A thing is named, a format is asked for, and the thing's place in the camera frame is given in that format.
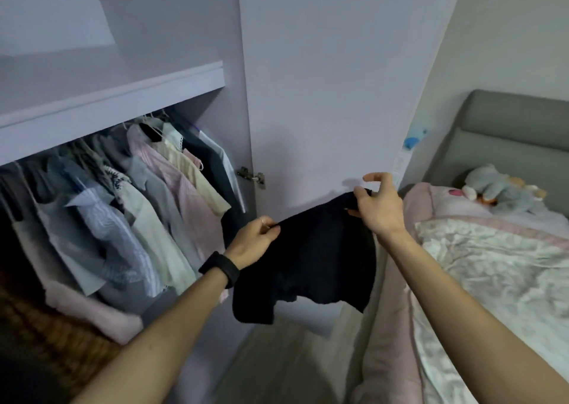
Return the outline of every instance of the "person's left hand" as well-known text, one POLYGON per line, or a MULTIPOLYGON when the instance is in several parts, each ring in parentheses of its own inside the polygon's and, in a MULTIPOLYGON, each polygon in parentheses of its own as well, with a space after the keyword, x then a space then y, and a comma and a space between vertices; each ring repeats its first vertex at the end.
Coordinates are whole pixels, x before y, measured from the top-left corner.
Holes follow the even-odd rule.
POLYGON ((281 227, 263 215, 239 230, 224 255, 241 270, 257 262, 280 233, 281 227))

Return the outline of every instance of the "open wardrobe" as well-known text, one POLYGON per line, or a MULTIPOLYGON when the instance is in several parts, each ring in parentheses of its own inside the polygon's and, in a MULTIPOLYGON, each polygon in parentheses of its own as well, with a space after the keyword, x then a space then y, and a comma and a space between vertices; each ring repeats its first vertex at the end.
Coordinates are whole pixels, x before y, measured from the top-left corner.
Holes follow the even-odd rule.
MULTIPOLYGON (((0 0, 2 226, 6 253, 28 260, 2 281, 36 281, 60 315, 46 341, 78 321, 94 372, 249 220, 392 169, 455 3, 0 0)), ((12 317, 39 324, 8 287, 12 317)), ((232 298, 172 402, 206 402, 254 329, 232 298)), ((274 314, 327 337, 342 306, 299 297, 274 314)))

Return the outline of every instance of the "door hinge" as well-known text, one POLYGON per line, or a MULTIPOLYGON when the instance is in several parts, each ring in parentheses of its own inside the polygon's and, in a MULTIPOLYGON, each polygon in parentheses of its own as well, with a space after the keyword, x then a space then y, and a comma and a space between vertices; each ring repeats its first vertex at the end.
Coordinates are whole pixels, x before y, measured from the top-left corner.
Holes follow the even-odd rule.
POLYGON ((257 175, 249 172, 245 166, 242 166, 241 169, 237 171, 237 176, 241 178, 245 178, 247 181, 253 181, 259 184, 259 188, 265 189, 265 175, 259 172, 257 175))

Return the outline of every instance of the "wardrobe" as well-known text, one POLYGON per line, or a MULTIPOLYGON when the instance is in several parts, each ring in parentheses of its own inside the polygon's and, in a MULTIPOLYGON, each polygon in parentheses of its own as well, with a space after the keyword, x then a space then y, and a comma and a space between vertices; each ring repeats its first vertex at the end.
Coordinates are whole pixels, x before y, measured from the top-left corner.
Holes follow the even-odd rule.
MULTIPOLYGON (((391 170, 455 3, 0 0, 0 165, 175 105, 247 168, 249 217, 284 219, 391 170)), ((326 336, 340 309, 275 312, 326 336)), ((202 402, 251 328, 217 307, 171 399, 202 402)))

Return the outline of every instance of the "hand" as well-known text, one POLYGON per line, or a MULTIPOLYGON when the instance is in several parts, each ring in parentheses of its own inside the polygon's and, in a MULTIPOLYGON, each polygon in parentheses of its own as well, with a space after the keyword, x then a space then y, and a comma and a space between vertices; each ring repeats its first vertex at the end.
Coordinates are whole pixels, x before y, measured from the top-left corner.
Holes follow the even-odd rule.
POLYGON ((403 222, 403 200, 393 186, 391 174, 388 172, 367 174, 364 176, 364 181, 381 182, 380 190, 370 196, 362 187, 356 187, 354 194, 359 213, 355 211, 349 213, 361 217, 365 225, 383 241, 394 233, 406 232, 403 222))
POLYGON ((225 257, 241 270, 257 262, 280 233, 281 227, 277 226, 271 217, 263 215, 239 230, 225 250, 225 257))

